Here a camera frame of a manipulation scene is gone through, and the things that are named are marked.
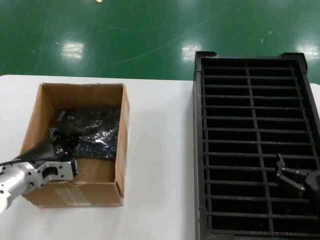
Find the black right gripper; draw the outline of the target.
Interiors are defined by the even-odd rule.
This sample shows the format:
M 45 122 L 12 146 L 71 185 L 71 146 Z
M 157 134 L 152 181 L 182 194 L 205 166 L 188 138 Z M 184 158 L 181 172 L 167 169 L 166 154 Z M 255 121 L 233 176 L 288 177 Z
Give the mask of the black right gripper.
M 320 197 L 320 172 L 308 172 L 303 169 L 286 167 L 286 163 L 280 153 L 276 156 L 275 182 L 288 193 L 302 198 L 307 192 L 305 182 L 314 198 Z

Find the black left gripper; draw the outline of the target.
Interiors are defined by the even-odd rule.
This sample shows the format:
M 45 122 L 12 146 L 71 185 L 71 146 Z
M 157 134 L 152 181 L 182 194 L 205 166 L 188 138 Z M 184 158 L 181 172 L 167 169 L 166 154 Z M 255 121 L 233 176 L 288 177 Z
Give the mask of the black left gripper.
M 55 140 L 57 138 L 57 128 L 49 128 L 49 138 L 50 140 Z M 42 159 L 54 157 L 57 157 L 58 160 L 68 160 L 71 157 L 71 154 L 68 148 L 57 148 L 55 152 L 51 141 L 46 140 L 40 142 L 26 152 L 18 155 L 14 160 L 35 162 L 37 160 L 41 161 Z

